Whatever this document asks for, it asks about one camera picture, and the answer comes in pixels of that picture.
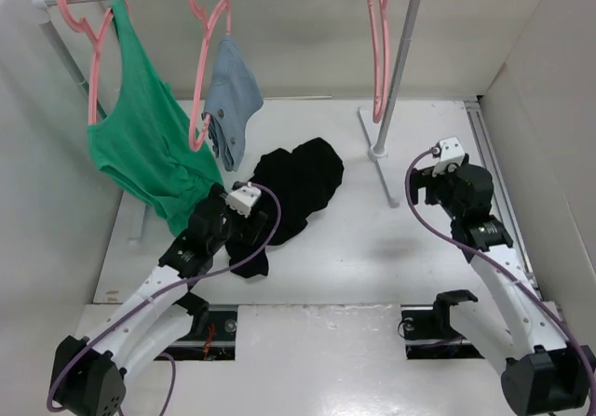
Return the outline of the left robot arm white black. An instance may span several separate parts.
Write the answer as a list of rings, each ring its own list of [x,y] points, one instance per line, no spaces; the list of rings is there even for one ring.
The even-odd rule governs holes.
[[[167,348],[207,329],[208,304],[192,289],[216,276],[213,258],[231,239],[254,242],[267,217],[257,210],[267,187],[238,182],[231,191],[215,184],[200,200],[186,228],[149,276],[115,312],[82,338],[57,347],[47,410],[74,415],[119,415],[130,383]]]

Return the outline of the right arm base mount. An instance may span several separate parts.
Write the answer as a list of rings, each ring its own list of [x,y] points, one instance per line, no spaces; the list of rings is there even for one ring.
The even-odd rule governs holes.
[[[400,308],[397,332],[408,360],[483,359],[480,352],[453,329],[442,329],[431,305]]]

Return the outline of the middle pink hanger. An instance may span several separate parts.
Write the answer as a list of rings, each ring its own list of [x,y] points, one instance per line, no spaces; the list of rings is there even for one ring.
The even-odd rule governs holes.
[[[188,0],[189,6],[193,15],[200,20],[202,26],[202,42],[199,51],[198,66],[196,71],[196,82],[193,95],[193,106],[190,113],[190,125],[188,131],[189,147],[192,151],[197,152],[208,134],[210,118],[206,118],[201,130],[197,130],[199,118],[199,103],[201,99],[201,90],[203,79],[205,76],[206,62],[209,53],[210,40],[215,30],[218,19],[225,14],[226,27],[225,34],[229,35],[232,28],[232,14],[229,0],[220,0],[216,7],[207,17],[205,8],[201,6],[196,0]]]

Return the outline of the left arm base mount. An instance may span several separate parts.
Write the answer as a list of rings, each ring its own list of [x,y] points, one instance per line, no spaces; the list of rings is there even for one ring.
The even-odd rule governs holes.
[[[237,318],[237,305],[212,305],[209,313],[165,352],[176,361],[233,361]]]

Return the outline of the left pink hanger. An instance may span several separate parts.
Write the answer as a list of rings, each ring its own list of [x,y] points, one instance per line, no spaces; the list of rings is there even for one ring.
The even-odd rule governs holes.
[[[92,44],[92,57],[89,67],[88,80],[88,124],[94,126],[98,118],[98,82],[101,66],[101,56],[106,35],[114,18],[113,10],[108,7],[103,15],[102,23],[97,32],[94,32],[85,17],[75,19],[68,7],[67,0],[56,0],[57,7],[66,24],[76,33],[84,34]]]

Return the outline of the right pink hanger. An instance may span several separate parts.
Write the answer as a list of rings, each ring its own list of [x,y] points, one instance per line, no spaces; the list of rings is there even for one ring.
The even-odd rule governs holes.
[[[372,120],[375,124],[380,124],[383,119],[388,97],[390,65],[388,3],[389,0],[367,0],[373,53]]]

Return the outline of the green tank top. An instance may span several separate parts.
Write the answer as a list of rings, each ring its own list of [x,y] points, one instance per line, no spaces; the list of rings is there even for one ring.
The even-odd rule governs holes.
[[[188,144],[190,120],[159,77],[136,34],[127,6],[111,4],[120,48],[121,87],[112,112],[88,127],[97,169],[152,208],[179,235],[221,172],[208,147]]]

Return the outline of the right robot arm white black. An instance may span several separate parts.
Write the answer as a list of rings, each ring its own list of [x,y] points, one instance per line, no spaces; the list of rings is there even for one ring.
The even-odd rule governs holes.
[[[491,212],[491,173],[468,161],[456,143],[427,150],[432,167],[409,166],[405,197],[409,208],[439,205],[451,232],[435,235],[459,248],[490,291],[505,322],[499,326],[481,315],[470,291],[443,292],[430,313],[432,328],[443,336],[463,335],[489,361],[500,378],[504,398],[517,415],[551,415],[585,408],[595,412],[595,355],[582,345],[558,315],[547,307],[524,272],[504,224]]]

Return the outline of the black t shirt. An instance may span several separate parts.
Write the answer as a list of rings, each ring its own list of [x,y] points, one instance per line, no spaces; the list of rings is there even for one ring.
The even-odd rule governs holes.
[[[254,210],[266,214],[264,228],[252,245],[228,241],[225,249],[229,263],[235,265],[248,258],[265,240],[276,247],[300,234],[310,215],[329,205],[343,175],[343,160],[322,138],[304,142],[290,152],[278,148],[263,155],[250,181],[268,188],[278,199],[262,195]]]

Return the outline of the blue denim garment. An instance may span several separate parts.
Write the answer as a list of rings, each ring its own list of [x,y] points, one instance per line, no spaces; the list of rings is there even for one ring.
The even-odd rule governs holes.
[[[246,149],[246,127],[264,105],[261,91],[237,43],[225,37],[218,46],[203,117],[210,117],[212,151],[226,171],[237,171]]]

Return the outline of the pink hanger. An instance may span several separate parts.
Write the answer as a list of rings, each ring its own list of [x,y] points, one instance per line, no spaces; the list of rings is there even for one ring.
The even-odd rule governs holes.
[[[375,124],[380,124],[383,119],[388,97],[390,65],[388,3],[389,0],[367,0],[373,53],[372,120]]]
[[[200,20],[202,26],[202,42],[199,51],[198,66],[196,71],[196,82],[193,95],[193,106],[190,113],[190,125],[188,131],[189,147],[192,151],[197,152],[208,134],[210,118],[206,118],[201,130],[197,130],[199,118],[199,103],[201,99],[201,90],[203,79],[205,76],[206,62],[209,53],[210,40],[215,30],[218,19],[225,14],[226,27],[225,34],[229,35],[232,28],[232,14],[229,0],[220,0],[216,7],[207,17],[205,8],[201,6],[196,0],[188,0],[189,6],[193,15]]]
[[[56,0],[57,7],[66,24],[76,33],[84,34],[92,44],[92,57],[89,67],[88,80],[88,124],[94,126],[98,118],[98,82],[101,66],[101,56],[106,35],[114,18],[113,10],[108,7],[103,15],[102,23],[97,32],[94,32],[85,17],[75,19],[68,7],[67,0]]]

